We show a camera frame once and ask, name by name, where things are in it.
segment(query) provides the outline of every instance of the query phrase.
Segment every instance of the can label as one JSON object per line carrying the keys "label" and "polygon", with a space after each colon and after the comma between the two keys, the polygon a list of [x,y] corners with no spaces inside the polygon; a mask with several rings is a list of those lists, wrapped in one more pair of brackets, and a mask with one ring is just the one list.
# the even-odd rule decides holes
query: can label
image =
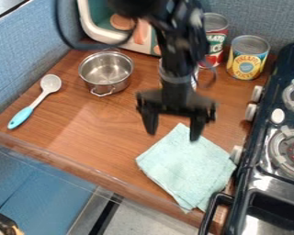
{"label": "can label", "polygon": [[[207,40],[209,41],[209,54],[206,55],[206,61],[212,67],[216,67],[222,63],[223,60],[223,47],[225,40],[228,36],[228,29],[207,32]],[[199,64],[201,68],[206,68],[207,66],[204,63]]]}
{"label": "can label", "polygon": [[253,80],[264,70],[268,52],[259,55],[247,55],[231,48],[227,63],[228,73],[240,80]]}

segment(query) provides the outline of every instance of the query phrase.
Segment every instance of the red can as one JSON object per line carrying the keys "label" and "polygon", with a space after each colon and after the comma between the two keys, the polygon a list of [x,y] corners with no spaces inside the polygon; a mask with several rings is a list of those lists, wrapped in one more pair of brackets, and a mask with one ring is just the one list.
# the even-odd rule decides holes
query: red can
{"label": "red can", "polygon": [[[212,67],[220,65],[223,60],[224,43],[229,33],[228,26],[228,20],[224,16],[216,13],[205,13],[205,30],[210,43],[206,61]],[[200,63],[199,66],[207,68],[206,64],[203,63]]]}

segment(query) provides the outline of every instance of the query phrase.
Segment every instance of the stainless steel bowl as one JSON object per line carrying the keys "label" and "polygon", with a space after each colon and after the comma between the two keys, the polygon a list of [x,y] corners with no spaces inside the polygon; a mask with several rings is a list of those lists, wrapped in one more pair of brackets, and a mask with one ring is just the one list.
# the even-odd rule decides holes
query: stainless steel bowl
{"label": "stainless steel bowl", "polygon": [[84,59],[78,72],[91,94],[112,95],[129,86],[133,61],[120,52],[102,51]]}

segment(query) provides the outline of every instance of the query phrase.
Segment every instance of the wooden countertop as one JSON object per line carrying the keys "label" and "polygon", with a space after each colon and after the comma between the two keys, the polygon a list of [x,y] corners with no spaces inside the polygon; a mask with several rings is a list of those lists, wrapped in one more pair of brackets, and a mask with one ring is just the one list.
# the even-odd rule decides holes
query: wooden countertop
{"label": "wooden countertop", "polygon": [[[135,93],[158,88],[158,59],[127,50],[135,64],[131,85],[124,92],[103,98],[90,95],[78,76],[78,65],[92,52],[71,50],[48,73],[63,80],[62,90],[49,96],[20,128],[8,130],[8,121],[41,92],[35,83],[0,116],[0,143],[7,147],[73,173],[108,190],[156,208],[166,214],[198,226],[203,213],[185,215],[161,187],[151,181],[135,163],[183,117],[161,116],[157,135],[147,135],[136,111]],[[250,124],[243,121],[246,105],[255,85],[262,85],[269,75],[270,62],[261,78],[244,82],[231,78],[225,64],[218,67],[219,80],[209,90],[200,91],[220,103],[218,120],[206,126],[204,136],[231,151],[242,145]],[[210,78],[200,72],[201,81]],[[225,219],[219,210],[212,231],[219,230]]]}

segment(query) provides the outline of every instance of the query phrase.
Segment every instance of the gray wall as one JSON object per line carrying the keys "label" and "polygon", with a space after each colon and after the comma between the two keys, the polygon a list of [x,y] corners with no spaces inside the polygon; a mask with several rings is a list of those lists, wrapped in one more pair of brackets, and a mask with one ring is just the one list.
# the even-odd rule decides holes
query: gray wall
{"label": "gray wall", "polygon": [[[53,1],[32,0],[0,18],[0,112],[68,51],[53,23]],[[62,1],[62,23],[70,38],[79,39],[72,1]]]}
{"label": "gray wall", "polygon": [[294,0],[201,0],[206,11],[230,22],[230,36],[252,34],[267,39],[273,52],[294,42]]}

